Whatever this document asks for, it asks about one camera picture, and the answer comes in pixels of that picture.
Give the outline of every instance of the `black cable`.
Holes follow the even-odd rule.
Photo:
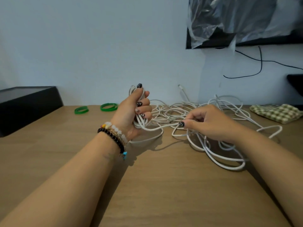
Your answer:
[[[258,61],[261,61],[261,68],[260,68],[260,71],[257,74],[250,75],[250,76],[255,76],[255,75],[258,75],[260,72],[262,72],[262,68],[263,68],[262,51],[261,51],[260,46],[258,46],[258,48],[260,50],[260,57],[261,57],[261,60],[258,60]],[[243,78],[243,77],[249,77],[249,76],[239,76],[239,77],[227,77],[227,76],[224,76],[224,77],[227,78],[227,79],[237,79],[237,78]]]
[[[253,58],[253,57],[250,57],[250,56],[248,56],[248,55],[246,55],[246,54],[244,54],[244,53],[242,53],[242,52],[240,52],[240,51],[237,51],[237,50],[236,50],[236,52],[237,52],[237,53],[240,53],[240,54],[242,54],[242,55],[244,55],[244,56],[246,56],[246,57],[248,57],[248,58],[251,58],[251,59],[253,59],[253,60],[255,60],[255,61],[261,61],[261,70],[260,70],[260,72],[262,71],[262,63],[263,63],[263,62],[274,62],[274,63],[277,63],[277,64],[279,64],[279,65],[283,65],[283,66],[286,66],[286,67],[297,68],[297,69],[303,70],[303,68],[299,68],[299,67],[295,67],[295,66],[291,66],[291,65],[282,64],[282,63],[279,63],[279,62],[277,62],[277,61],[264,61],[264,60],[262,60],[262,52],[261,52],[260,46],[258,46],[258,48],[259,48],[259,50],[260,50],[261,60],[258,60],[258,59],[255,59],[255,58]],[[228,78],[228,79],[237,79],[237,78],[248,77],[248,76],[240,76],[240,77],[233,77],[233,78],[231,78],[231,77],[226,77],[226,76],[224,76],[224,77],[225,77],[225,78]]]

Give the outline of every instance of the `plaid cloth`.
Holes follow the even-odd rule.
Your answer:
[[[303,112],[289,104],[281,106],[253,105],[249,108],[252,112],[276,122],[287,124],[303,116]]]

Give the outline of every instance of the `black nail polish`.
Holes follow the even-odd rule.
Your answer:
[[[184,124],[184,122],[183,121],[181,121],[181,122],[179,122],[179,125],[178,126],[180,126],[180,127],[184,127],[185,126],[185,124]]]

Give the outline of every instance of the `table surface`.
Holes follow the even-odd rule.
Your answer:
[[[114,113],[89,106],[88,113],[75,115],[75,108],[62,107],[0,138],[0,219],[81,150]],[[263,126],[277,124],[251,114]],[[105,184],[91,226],[290,226],[258,176],[224,170],[171,133],[167,128],[155,141],[128,147],[127,160],[119,158]],[[300,119],[283,125],[274,140],[303,158],[302,137]]]

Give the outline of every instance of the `tangled cable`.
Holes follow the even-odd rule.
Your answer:
[[[209,141],[207,140],[207,137],[204,136],[203,134],[197,132],[197,131],[186,129],[186,134],[175,135],[176,130],[185,130],[184,128],[178,127],[178,124],[181,120],[185,119],[185,117],[187,116],[187,114],[191,110],[193,110],[194,108],[197,108],[197,107],[202,107],[202,106],[207,105],[207,104],[214,104],[222,111],[224,109],[233,111],[235,116],[238,117],[238,118],[233,118],[234,120],[247,120],[247,121],[257,125],[259,127],[259,129],[256,130],[257,132],[265,130],[265,129],[277,127],[278,131],[273,133],[269,137],[270,139],[272,137],[274,137],[275,135],[279,134],[282,131],[282,126],[277,125],[277,126],[263,127],[260,124],[258,124],[257,122],[255,122],[251,118],[250,113],[242,109],[243,103],[240,101],[240,99],[238,99],[235,96],[217,96],[217,95],[215,95],[215,98],[210,99],[207,103],[199,104],[199,103],[191,102],[189,100],[188,96],[186,95],[183,87],[181,85],[178,85],[178,87],[184,93],[184,95],[187,99],[186,102],[183,101],[182,103],[175,103],[175,104],[172,104],[172,105],[169,106],[161,100],[152,99],[152,100],[150,100],[150,102],[151,102],[152,105],[155,105],[155,108],[152,110],[153,118],[150,121],[148,121],[147,119],[142,118],[140,115],[136,115],[137,121],[134,120],[134,122],[133,122],[133,124],[136,128],[144,129],[146,131],[156,131],[156,130],[161,129],[161,133],[158,134],[155,137],[152,137],[152,138],[149,138],[149,139],[146,139],[146,140],[143,140],[143,141],[131,141],[131,143],[140,143],[140,142],[145,142],[145,141],[149,141],[149,140],[152,140],[152,139],[156,139],[157,137],[160,137],[163,134],[163,132],[164,132],[163,128],[164,127],[169,127],[170,126],[171,128],[173,128],[173,131],[172,131],[172,136],[173,137],[186,136],[188,141],[191,143],[191,145],[197,151],[206,152],[208,157],[215,164],[217,164],[218,166],[220,166],[224,169],[236,171],[236,170],[241,170],[245,167],[245,162],[247,161],[247,159],[245,159],[243,157],[243,155],[236,149],[236,147],[234,145],[231,146],[231,145],[229,145],[229,144],[227,144],[223,141],[218,141],[219,147],[222,150],[224,150],[224,151],[231,151],[231,150],[235,151],[239,156],[239,158],[237,158],[237,159],[236,158],[224,157],[224,156],[221,156],[221,155],[218,155],[218,154],[212,152],[211,151],[211,145],[210,145]],[[135,89],[136,89],[135,86],[131,86],[131,88],[129,90],[129,95],[132,94]],[[145,90],[143,88],[143,93],[142,93],[142,96],[141,96],[140,100],[144,98],[144,94],[145,94]],[[222,99],[222,98],[226,98],[226,97],[237,99],[241,104],[240,107],[237,107],[234,104],[230,103],[229,101],[226,101],[226,100]],[[157,127],[153,128],[153,129],[150,129],[150,128],[147,128],[147,126],[157,126]],[[198,137],[202,147],[197,146],[196,144],[193,143],[193,141],[190,138],[190,136],[193,135],[193,134],[195,134]],[[235,166],[235,167],[226,166],[226,165],[218,162],[214,158],[214,156],[218,157],[220,159],[229,160],[229,161],[233,161],[233,162],[242,162],[242,163],[241,163],[240,166]]]

